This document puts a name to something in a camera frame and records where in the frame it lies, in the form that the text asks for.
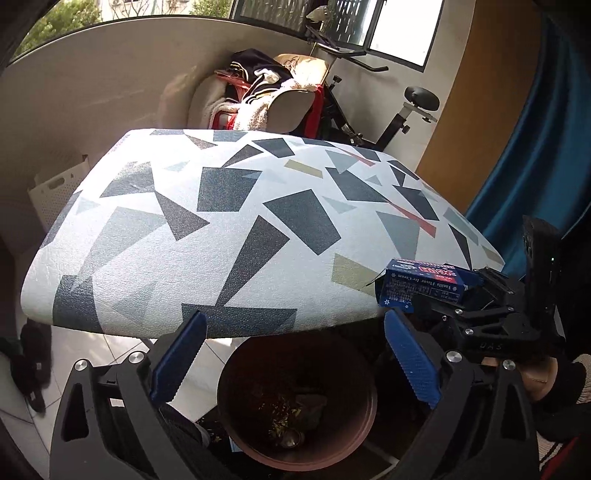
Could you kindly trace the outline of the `right hand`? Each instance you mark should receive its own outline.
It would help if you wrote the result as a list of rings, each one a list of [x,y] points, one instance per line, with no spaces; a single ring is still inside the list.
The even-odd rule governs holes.
[[[564,442],[590,430],[590,355],[549,357],[520,368],[532,401],[534,426],[547,440]]]

